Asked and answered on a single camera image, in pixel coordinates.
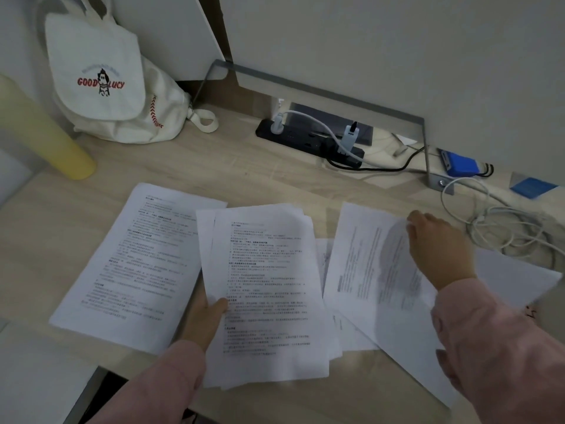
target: pink sweater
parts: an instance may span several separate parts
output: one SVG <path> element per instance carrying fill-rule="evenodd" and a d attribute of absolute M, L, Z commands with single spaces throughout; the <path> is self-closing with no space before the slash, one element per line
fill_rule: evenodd
<path fill-rule="evenodd" d="M 437 356 L 484 424 L 565 422 L 565 347 L 475 279 L 436 298 Z M 175 342 L 89 424 L 178 424 L 206 370 L 202 350 Z"/>

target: white tote bag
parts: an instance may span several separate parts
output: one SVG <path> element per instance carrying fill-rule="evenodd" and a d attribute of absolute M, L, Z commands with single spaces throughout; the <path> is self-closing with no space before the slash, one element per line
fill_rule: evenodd
<path fill-rule="evenodd" d="M 137 37 L 115 23 L 108 0 L 103 19 L 88 0 L 81 0 L 84 13 L 61 1 L 69 13 L 46 16 L 46 45 L 55 102 L 76 131 L 150 143 L 175 138 L 187 118 L 203 132 L 217 129 L 212 112 L 191 110 L 190 96 L 141 56 Z"/>

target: metal frame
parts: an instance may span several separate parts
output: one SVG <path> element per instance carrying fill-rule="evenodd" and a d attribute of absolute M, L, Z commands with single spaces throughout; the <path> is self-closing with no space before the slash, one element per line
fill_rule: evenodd
<path fill-rule="evenodd" d="M 420 125 L 420 127 L 422 129 L 422 140 L 424 142 L 424 155 L 426 157 L 426 174 L 427 174 L 427 178 L 428 178 L 428 187 L 430 187 L 431 189 L 434 189 L 436 191 L 442 191 L 444 189 L 445 185 L 451 180 L 448 177 L 444 177 L 444 176 L 441 176 L 441 175 L 438 175 L 438 174 L 433 174 L 432 172 L 430 172 L 429 150 L 428 150 L 428 143 L 427 143 L 427 140 L 426 140 L 426 127 L 425 127 L 425 122 L 424 122 L 423 117 L 411 115 L 409 113 L 405 113 L 403 111 L 395 110 L 393 108 L 388 108 L 388 107 L 379 106 L 377 104 L 368 103 L 366 101 L 361 101 L 360 99 L 347 97 L 345 95 L 336 94 L 335 92 L 330 92 L 330 91 L 321 89 L 319 87 L 305 85 L 304 83 L 295 82 L 293 80 L 288 80 L 286 78 L 274 76 L 272 74 L 263 73 L 263 72 L 258 71 L 258 70 L 253 70 L 252 68 L 244 67 L 243 65 L 234 64 L 233 62 L 230 62 L 230 61 L 223 61 L 221 59 L 216 59 L 210 65 L 210 67 L 208 68 L 208 72 L 206 73 L 206 77 L 204 78 L 202 83 L 200 83 L 200 87 L 198 88 L 196 95 L 194 95 L 194 98 L 190 102 L 191 108 L 194 106 L 194 103 L 197 101 L 198 97 L 200 96 L 200 93 L 202 91 L 202 87 L 204 86 L 204 84 L 206 83 L 208 78 L 210 77 L 210 73 L 216 67 L 225 68 L 225 69 L 228 69 L 228 70 L 235 71 L 236 73 L 246 74 L 248 76 L 255 77 L 255 78 L 258 78 L 258 79 L 261 79 L 261 80 L 266 80 L 266 81 L 269 81 L 269 82 L 272 82 L 272 83 L 275 83 L 275 84 L 290 87 L 292 89 L 296 89 L 296 90 L 308 92 L 310 94 L 318 95 L 318 96 L 323 97 L 323 98 L 333 99 L 333 100 L 338 101 L 338 102 L 349 104 L 350 106 L 363 108 L 365 110 L 373 111 L 375 113 L 379 113 L 379 114 L 382 114 L 382 115 L 394 117 L 396 119 L 408 121 L 408 122 L 414 123 L 416 125 Z M 453 194 L 453 186 L 449 187 L 448 190 L 445 191 L 445 193 Z"/>

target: hand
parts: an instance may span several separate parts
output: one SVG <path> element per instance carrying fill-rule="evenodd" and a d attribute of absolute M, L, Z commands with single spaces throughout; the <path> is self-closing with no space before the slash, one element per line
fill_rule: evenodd
<path fill-rule="evenodd" d="M 420 211 L 410 213 L 408 221 L 410 254 L 438 291 L 454 281 L 477 278 L 473 245 L 463 232 Z"/>
<path fill-rule="evenodd" d="M 198 286 L 180 337 L 196 343 L 202 351 L 206 352 L 214 339 L 222 314 L 227 310 L 227 299 L 220 299 L 214 305 L 208 306 L 206 292 Z"/>

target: yellow cylinder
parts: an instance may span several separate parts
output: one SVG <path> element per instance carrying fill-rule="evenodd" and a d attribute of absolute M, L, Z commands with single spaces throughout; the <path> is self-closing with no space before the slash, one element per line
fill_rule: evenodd
<path fill-rule="evenodd" d="M 0 127 L 72 180 L 94 173 L 96 162 L 10 78 L 0 74 Z"/>

